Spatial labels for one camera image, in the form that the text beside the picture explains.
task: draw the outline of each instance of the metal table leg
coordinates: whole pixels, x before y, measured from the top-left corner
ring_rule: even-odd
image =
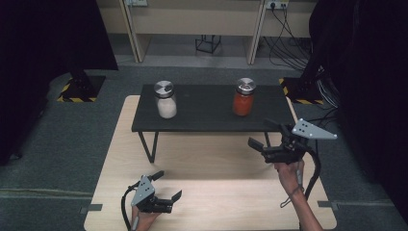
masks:
[[[144,151],[146,152],[147,159],[149,159],[150,163],[154,163],[154,159],[156,158],[156,146],[157,146],[157,139],[159,137],[159,132],[154,133],[154,141],[153,141],[153,149],[152,153],[150,154],[149,148],[147,147],[146,140],[144,139],[143,132],[138,132],[141,143],[143,144]]]

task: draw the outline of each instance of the gray carpet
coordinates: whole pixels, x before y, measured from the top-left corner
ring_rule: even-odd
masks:
[[[56,78],[48,93],[49,103],[22,146],[23,158],[0,167],[0,230],[84,230],[84,211],[122,103],[127,95],[140,94],[143,84],[169,80],[174,85],[233,85],[249,77],[259,85],[278,85],[281,77],[299,76],[289,70],[148,66],[88,73],[107,76],[96,102],[57,102],[69,76]],[[329,108],[293,107],[306,120],[323,117]],[[335,141],[319,141],[321,181],[336,209],[335,230],[408,230],[381,186],[365,178],[338,123],[331,121],[325,129],[339,135]]]

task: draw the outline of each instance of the metal stand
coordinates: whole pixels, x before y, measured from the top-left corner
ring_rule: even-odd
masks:
[[[195,50],[213,54],[221,43],[221,36],[215,40],[216,36],[211,36],[211,40],[207,40],[207,36],[202,35],[201,39],[195,40]]]

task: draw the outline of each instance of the human arm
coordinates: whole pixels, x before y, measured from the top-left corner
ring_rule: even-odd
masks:
[[[304,162],[300,161],[289,165],[275,163],[274,166],[278,170],[282,187],[292,201],[302,229],[304,231],[323,230],[297,182],[296,172],[299,170],[303,174]]]
[[[133,226],[136,217],[139,217],[136,231],[147,231],[160,214],[161,213],[142,213],[137,206],[132,206],[132,222],[130,225]]]

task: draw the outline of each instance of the black cable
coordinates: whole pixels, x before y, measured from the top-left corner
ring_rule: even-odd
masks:
[[[312,46],[309,38],[289,38],[288,45],[289,46],[300,45],[300,48],[302,48],[303,51],[308,54],[308,57],[310,57],[310,55],[312,54]]]
[[[333,106],[330,106],[330,107],[321,107],[321,105],[320,104],[314,104],[316,107],[318,107],[318,108],[320,108],[320,109],[322,109],[322,110],[324,110],[324,111],[326,111],[326,110],[330,110],[330,109],[333,109],[334,107]]]
[[[322,123],[325,119],[336,117],[335,115],[329,117],[329,115],[332,114],[333,112],[336,112],[337,110],[338,110],[337,108],[334,108],[334,109],[330,110],[328,113],[326,113],[326,115],[324,115],[323,117],[320,117],[320,118],[312,118],[312,119],[305,119],[305,120],[306,120],[306,121],[309,121],[309,122],[311,122],[311,121],[318,121],[318,120],[319,120],[319,124],[317,125],[317,127],[320,127],[321,123]]]
[[[333,116],[333,117],[334,117],[334,119],[331,119],[331,120],[327,121],[324,125],[321,125],[321,127],[325,128],[327,126],[327,124],[337,120],[337,118],[335,116]]]
[[[276,46],[276,47],[277,47],[276,49],[272,49],[272,48],[270,49],[270,52],[269,52],[269,60],[270,60],[270,54],[271,54],[271,52],[273,52],[273,50],[275,50],[274,54],[275,54],[278,58],[280,58],[285,64],[287,64],[289,67],[291,67],[291,68],[293,68],[293,69],[303,71],[303,70],[304,70],[304,67],[303,67],[303,66],[300,66],[300,65],[305,65],[306,63],[304,63],[304,61],[301,60],[301,61],[303,62],[303,64],[301,64],[300,61],[299,61],[299,59],[297,58],[297,56],[294,55],[294,54],[285,46],[284,42],[283,42],[282,39],[281,39],[281,36],[282,36],[284,30],[286,30],[286,31],[291,35],[291,37],[294,38],[294,36],[293,36],[293,34],[292,34],[292,31],[290,30],[289,23],[288,23],[288,21],[287,21],[288,18],[287,18],[287,16],[286,16],[286,12],[284,11],[285,21],[282,22],[282,21],[277,17],[277,15],[274,13],[273,10],[274,10],[274,8],[272,8],[272,14],[273,14],[273,16],[280,22],[280,24],[282,25],[282,30],[281,30],[281,33],[280,33],[279,37],[277,38],[276,42],[275,42],[274,45],[272,46],[272,48],[274,48],[274,47],[276,46],[277,42],[278,42],[279,40],[281,40],[282,45],[283,45],[284,48],[287,50],[287,52],[289,52],[290,54],[288,54],[287,52],[283,51],[280,47]],[[293,61],[285,60],[285,59],[282,57],[282,54],[281,54],[281,53],[278,54],[278,52],[281,52],[281,53],[283,53],[283,54],[289,56],[290,58],[293,58],[294,61],[297,62],[297,64],[295,64]]]
[[[315,152],[312,148],[309,148],[307,152],[311,155],[313,162],[315,163],[315,171],[312,175],[312,178],[309,181],[307,189],[305,191],[306,200],[309,199],[309,195],[312,191],[312,188],[315,186],[315,183],[318,181],[321,171],[321,162],[318,152]]]
[[[286,7],[284,7],[283,8],[283,15],[284,15],[284,17],[285,17],[285,22],[286,22],[286,24],[288,25],[288,33],[289,33],[289,35],[291,35],[291,37],[293,38],[293,40],[294,40],[294,42],[296,42],[296,44],[297,44],[297,49],[300,51],[300,53],[303,55],[303,57],[306,59],[306,60],[309,60],[309,56],[308,55],[305,55],[303,52],[304,51],[302,51],[299,47],[300,47],[300,45],[299,45],[299,43],[297,42],[297,40],[296,40],[296,38],[293,36],[293,34],[292,34],[292,30],[291,30],[291,27],[289,26],[289,23],[288,23],[288,12],[287,12],[287,8]]]
[[[128,230],[131,230],[132,227],[131,227],[131,224],[130,224],[129,219],[127,217],[127,214],[126,214],[126,208],[125,208],[126,195],[129,192],[133,191],[139,185],[139,183],[140,183],[140,181],[138,183],[136,183],[135,185],[133,185],[133,186],[129,186],[127,191],[125,192],[125,194],[122,196],[122,199],[120,200],[120,208],[121,208],[121,211],[122,211],[123,220],[125,221],[125,224],[126,224],[126,227],[128,228]]]
[[[276,41],[273,41],[273,39],[270,38],[270,40],[272,40],[272,42],[273,42],[273,45],[270,46],[270,44],[269,44],[267,38],[264,37],[264,40],[267,42],[267,44],[268,44],[268,46],[269,46],[269,48],[270,48],[270,51],[269,51],[269,61],[270,61],[272,64],[275,64],[275,65],[282,65],[282,66],[290,67],[290,68],[295,69],[295,70],[303,71],[303,68],[302,68],[302,67],[296,66],[295,64],[289,64],[280,54],[275,53],[276,50],[274,49],[274,47],[277,47],[277,46],[276,46],[276,43],[278,42],[278,39],[277,39]],[[282,62],[284,62],[285,64],[276,64],[276,63],[274,63],[274,62],[271,60],[271,53],[272,53],[272,52],[273,52],[278,58],[280,58],[280,59],[282,60]]]

